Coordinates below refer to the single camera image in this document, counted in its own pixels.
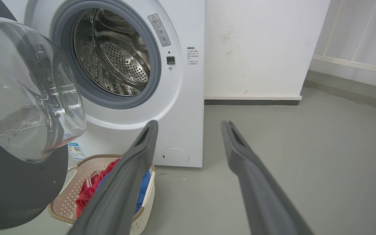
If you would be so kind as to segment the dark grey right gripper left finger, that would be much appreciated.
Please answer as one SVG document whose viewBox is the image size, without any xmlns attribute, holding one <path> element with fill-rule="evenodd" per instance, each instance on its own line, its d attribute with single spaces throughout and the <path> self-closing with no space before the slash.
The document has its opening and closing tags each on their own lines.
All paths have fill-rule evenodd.
<svg viewBox="0 0 376 235">
<path fill-rule="evenodd" d="M 158 122 L 149 121 L 97 189 L 69 235 L 128 235 L 143 176 L 152 165 Z"/>
</svg>

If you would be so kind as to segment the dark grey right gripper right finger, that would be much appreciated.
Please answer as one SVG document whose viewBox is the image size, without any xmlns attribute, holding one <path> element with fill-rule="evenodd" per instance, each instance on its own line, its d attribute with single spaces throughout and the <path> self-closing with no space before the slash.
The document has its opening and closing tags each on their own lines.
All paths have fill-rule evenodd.
<svg viewBox="0 0 376 235">
<path fill-rule="evenodd" d="M 221 124 L 228 166 L 236 174 L 253 235 L 312 235 L 312 229 L 233 122 Z"/>
</svg>

